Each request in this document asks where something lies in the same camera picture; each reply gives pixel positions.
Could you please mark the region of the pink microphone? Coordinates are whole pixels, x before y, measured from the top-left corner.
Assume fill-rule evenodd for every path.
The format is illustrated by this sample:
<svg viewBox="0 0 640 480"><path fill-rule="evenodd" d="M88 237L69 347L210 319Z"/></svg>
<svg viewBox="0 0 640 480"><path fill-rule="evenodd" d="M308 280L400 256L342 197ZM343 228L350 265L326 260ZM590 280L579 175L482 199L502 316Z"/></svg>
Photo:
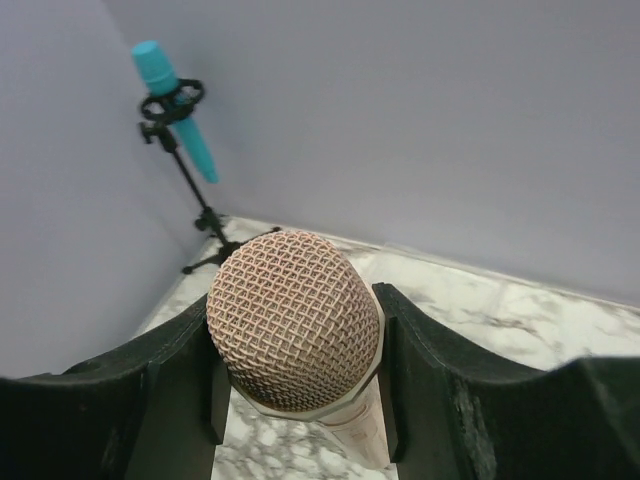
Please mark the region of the pink microphone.
<svg viewBox="0 0 640 480"><path fill-rule="evenodd" d="M304 231L248 241L217 272L206 316L232 384L258 412L318 425L365 468L389 465L385 315L333 243Z"/></svg>

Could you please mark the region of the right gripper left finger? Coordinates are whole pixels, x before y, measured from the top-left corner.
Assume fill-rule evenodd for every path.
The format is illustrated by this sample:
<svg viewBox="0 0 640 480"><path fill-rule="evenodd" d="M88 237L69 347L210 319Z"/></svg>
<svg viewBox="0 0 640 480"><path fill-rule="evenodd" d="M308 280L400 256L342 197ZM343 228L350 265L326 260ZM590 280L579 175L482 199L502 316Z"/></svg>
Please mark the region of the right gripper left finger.
<svg viewBox="0 0 640 480"><path fill-rule="evenodd" d="M200 298L62 374L1 381L4 479L208 479L230 382Z"/></svg>

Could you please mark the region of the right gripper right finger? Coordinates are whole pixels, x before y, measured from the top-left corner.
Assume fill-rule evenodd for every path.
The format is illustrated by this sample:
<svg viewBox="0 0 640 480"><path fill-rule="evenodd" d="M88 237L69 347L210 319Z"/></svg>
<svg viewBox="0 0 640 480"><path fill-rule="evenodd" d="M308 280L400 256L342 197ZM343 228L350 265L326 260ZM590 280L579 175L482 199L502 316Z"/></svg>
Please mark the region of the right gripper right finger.
<svg viewBox="0 0 640 480"><path fill-rule="evenodd" d="M542 371L501 357L373 288L386 316L380 388L402 479L635 479L639 361Z"/></svg>

